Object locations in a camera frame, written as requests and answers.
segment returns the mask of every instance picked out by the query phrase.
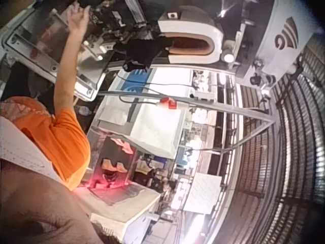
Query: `fluorescent light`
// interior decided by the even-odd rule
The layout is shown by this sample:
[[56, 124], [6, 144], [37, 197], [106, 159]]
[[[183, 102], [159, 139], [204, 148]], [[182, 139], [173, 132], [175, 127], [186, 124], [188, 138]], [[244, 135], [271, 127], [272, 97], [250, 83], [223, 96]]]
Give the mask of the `fluorescent light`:
[[193, 244], [197, 237], [199, 236], [202, 227], [204, 224], [204, 215], [197, 215], [192, 224], [191, 227], [188, 230], [188, 233], [185, 237], [185, 239], [183, 240], [182, 244]]
[[227, 11], [226, 11], [225, 9], [223, 9], [223, 10], [220, 12], [220, 16], [221, 16], [221, 18], [224, 17], [224, 15], [225, 15], [226, 12], [227, 12]]
[[219, 81], [221, 85], [225, 85], [226, 82], [225, 73], [219, 73]]
[[232, 63], [235, 60], [235, 57], [232, 53], [228, 53], [224, 56], [224, 61], [227, 63]]
[[269, 95], [270, 94], [270, 91], [269, 90], [266, 90], [266, 89], [262, 89], [261, 90], [261, 93], [262, 93], [262, 95]]

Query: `white fabric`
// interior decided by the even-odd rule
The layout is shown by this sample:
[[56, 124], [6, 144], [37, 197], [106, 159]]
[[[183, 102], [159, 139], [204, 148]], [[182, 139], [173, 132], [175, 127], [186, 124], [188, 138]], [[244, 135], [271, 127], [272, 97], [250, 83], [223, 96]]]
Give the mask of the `white fabric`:
[[39, 148], [4, 117], [0, 117], [0, 154], [1, 159], [63, 183]]

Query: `person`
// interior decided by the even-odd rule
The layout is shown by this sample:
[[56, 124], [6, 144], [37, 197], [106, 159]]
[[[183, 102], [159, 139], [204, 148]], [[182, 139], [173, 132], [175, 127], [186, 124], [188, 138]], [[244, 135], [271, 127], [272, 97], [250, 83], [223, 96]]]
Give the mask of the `person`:
[[77, 55], [88, 19], [89, 7], [69, 8], [70, 33], [54, 88], [55, 115], [24, 97], [21, 87], [1, 102], [0, 243], [119, 243], [90, 222], [72, 192], [90, 157], [73, 109]]

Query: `printed logo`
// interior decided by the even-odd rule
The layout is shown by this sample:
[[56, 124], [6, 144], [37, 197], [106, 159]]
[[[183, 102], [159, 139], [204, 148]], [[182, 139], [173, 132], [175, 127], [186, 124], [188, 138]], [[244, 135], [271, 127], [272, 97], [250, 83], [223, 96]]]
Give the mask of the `printed logo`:
[[299, 43], [298, 31], [297, 26], [292, 17], [286, 19], [281, 34], [278, 34], [275, 37], [274, 42], [276, 48], [278, 48], [279, 50], [282, 50], [285, 47], [297, 49]]

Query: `screw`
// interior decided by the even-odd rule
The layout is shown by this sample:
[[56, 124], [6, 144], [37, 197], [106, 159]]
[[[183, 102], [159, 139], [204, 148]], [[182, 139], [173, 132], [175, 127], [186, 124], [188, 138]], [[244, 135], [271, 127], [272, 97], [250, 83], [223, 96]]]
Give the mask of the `screw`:
[[17, 37], [16, 36], [13, 36], [11, 38], [11, 44], [15, 44], [17, 42]]
[[51, 71], [52, 72], [56, 72], [57, 71], [57, 66], [56, 65], [52, 65], [51, 66]]

